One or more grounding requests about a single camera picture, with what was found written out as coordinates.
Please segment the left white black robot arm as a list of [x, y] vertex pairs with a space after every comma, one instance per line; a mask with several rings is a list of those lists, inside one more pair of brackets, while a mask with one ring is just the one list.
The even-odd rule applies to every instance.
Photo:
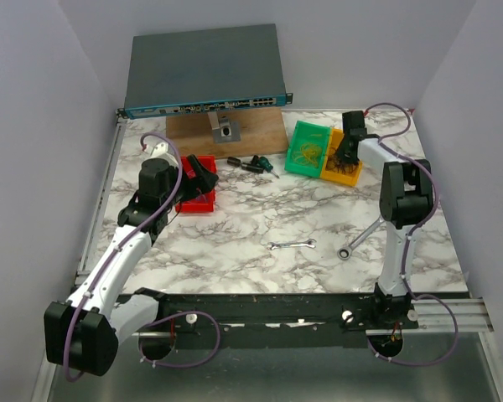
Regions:
[[164, 296], [150, 289], [135, 291], [123, 304], [117, 299], [127, 278], [168, 225], [173, 206], [211, 193], [219, 178], [200, 160], [186, 158], [194, 171], [161, 158], [144, 161], [138, 189], [118, 215], [117, 229], [96, 267], [66, 301], [54, 301], [44, 313], [46, 358], [63, 367], [66, 378], [79, 374], [104, 375], [113, 364], [119, 345], [138, 329], [163, 329], [181, 317], [215, 319], [209, 313], [170, 313]]

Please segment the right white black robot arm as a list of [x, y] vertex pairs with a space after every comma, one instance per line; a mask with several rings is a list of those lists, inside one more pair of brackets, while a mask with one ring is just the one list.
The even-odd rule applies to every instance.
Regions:
[[369, 321], [390, 327], [411, 308], [410, 276], [415, 245], [427, 217], [435, 211], [433, 183], [425, 159], [393, 151], [367, 130], [363, 111], [342, 114], [343, 139], [335, 156], [346, 167], [362, 162], [381, 175], [380, 217], [386, 224], [386, 251], [375, 284]]

